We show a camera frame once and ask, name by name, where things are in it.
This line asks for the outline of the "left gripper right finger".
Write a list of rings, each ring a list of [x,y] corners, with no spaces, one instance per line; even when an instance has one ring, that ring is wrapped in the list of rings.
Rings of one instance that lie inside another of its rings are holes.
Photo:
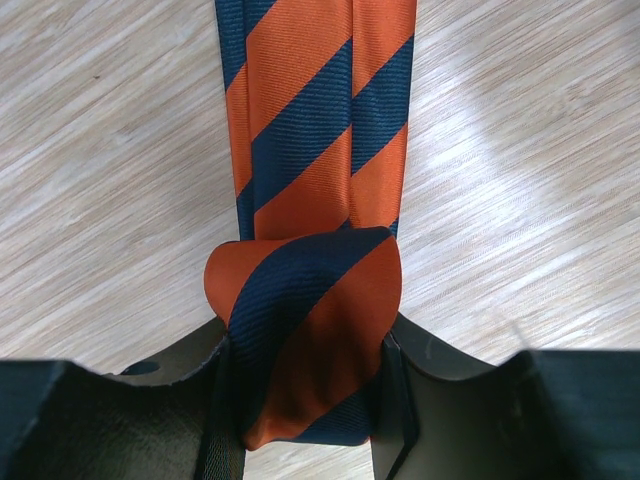
[[[635,479],[639,354],[474,358],[405,317],[384,340],[378,479]]]

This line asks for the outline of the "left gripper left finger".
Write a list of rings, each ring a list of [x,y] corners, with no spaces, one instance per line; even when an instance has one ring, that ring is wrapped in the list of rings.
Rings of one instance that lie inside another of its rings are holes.
[[[2,478],[242,478],[229,353],[214,319],[120,374],[2,361]]]

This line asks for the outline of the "orange navy striped tie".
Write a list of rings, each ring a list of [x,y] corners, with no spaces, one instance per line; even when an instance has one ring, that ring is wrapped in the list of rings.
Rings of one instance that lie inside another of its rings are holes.
[[[232,345],[237,428],[358,445],[402,290],[412,1],[219,1],[239,239],[207,300]]]

